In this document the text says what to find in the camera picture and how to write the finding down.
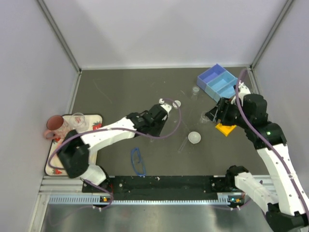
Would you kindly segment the yellow test tube rack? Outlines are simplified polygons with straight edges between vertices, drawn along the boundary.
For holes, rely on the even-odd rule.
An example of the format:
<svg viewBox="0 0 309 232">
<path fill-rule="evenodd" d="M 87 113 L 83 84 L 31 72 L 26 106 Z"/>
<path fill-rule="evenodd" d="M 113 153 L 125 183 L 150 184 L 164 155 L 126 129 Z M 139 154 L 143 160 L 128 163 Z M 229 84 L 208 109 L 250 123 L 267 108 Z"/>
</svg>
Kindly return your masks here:
<svg viewBox="0 0 309 232">
<path fill-rule="evenodd" d="M 237 126 L 232 125 L 232 126 L 225 126 L 222 125 L 221 123 L 218 123 L 215 128 L 220 131 L 225 137 L 227 137 Z"/>
</svg>

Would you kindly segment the three-compartment blue organizer box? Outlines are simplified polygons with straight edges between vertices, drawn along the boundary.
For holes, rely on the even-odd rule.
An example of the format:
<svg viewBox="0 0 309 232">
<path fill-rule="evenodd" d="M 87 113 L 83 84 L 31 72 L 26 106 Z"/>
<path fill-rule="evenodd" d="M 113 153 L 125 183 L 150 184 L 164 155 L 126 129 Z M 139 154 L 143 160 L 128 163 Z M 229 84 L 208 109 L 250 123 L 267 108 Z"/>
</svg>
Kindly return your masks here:
<svg viewBox="0 0 309 232">
<path fill-rule="evenodd" d="M 232 98 L 235 95 L 236 82 L 237 78 L 219 64 L 197 76 L 197 86 L 215 102 L 221 98 Z"/>
</svg>

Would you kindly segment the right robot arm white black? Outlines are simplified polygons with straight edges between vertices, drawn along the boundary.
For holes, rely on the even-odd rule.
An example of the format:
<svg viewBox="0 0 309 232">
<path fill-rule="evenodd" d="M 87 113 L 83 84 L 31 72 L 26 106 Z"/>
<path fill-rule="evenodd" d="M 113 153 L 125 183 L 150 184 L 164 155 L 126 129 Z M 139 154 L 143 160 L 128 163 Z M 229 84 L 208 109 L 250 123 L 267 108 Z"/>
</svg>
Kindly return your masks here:
<svg viewBox="0 0 309 232">
<path fill-rule="evenodd" d="M 287 140 L 281 127 L 268 120 L 267 101 L 259 94 L 247 94 L 239 108 L 228 98 L 221 98 L 205 116 L 224 126 L 244 129 L 264 162 L 275 193 L 271 193 L 243 166 L 231 166 L 225 174 L 230 191 L 245 192 L 264 213 L 274 232 L 309 228 L 309 199 L 293 168 Z"/>
</svg>

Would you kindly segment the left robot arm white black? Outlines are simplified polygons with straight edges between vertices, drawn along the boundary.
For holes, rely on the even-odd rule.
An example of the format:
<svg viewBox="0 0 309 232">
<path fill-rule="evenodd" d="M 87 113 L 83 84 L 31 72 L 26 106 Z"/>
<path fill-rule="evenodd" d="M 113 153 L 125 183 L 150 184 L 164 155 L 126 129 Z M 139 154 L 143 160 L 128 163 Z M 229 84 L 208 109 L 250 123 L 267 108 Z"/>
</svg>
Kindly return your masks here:
<svg viewBox="0 0 309 232">
<path fill-rule="evenodd" d="M 72 130 L 65 137 L 57 156 L 69 178 L 87 180 L 98 191 L 106 191 L 110 184 L 109 176 L 102 167 L 90 164 L 89 156 L 140 134 L 159 137 L 171 110 L 172 106 L 167 103 L 155 104 L 148 111 L 130 113 L 98 130 L 83 133 Z"/>
</svg>

